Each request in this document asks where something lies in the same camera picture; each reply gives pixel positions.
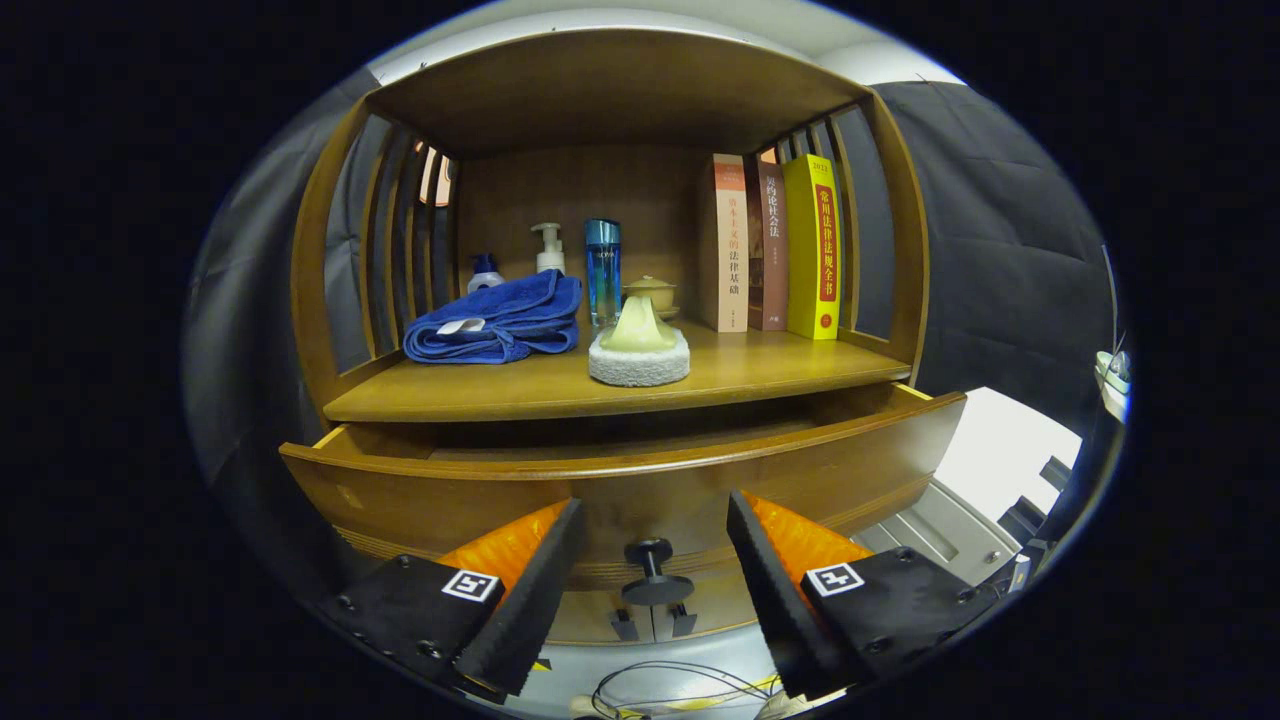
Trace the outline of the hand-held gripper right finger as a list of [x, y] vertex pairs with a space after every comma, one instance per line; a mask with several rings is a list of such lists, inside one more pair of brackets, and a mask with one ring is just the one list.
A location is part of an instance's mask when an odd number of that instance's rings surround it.
[[872, 553], [741, 489], [730, 493], [726, 530], [790, 696], [904, 676], [998, 600], [913, 548]]

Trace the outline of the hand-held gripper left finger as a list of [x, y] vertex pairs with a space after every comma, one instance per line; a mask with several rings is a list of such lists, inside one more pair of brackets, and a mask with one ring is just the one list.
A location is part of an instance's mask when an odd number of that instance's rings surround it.
[[443, 691], [518, 694], [585, 543], [566, 498], [428, 560], [402, 553], [320, 602], [330, 626]]

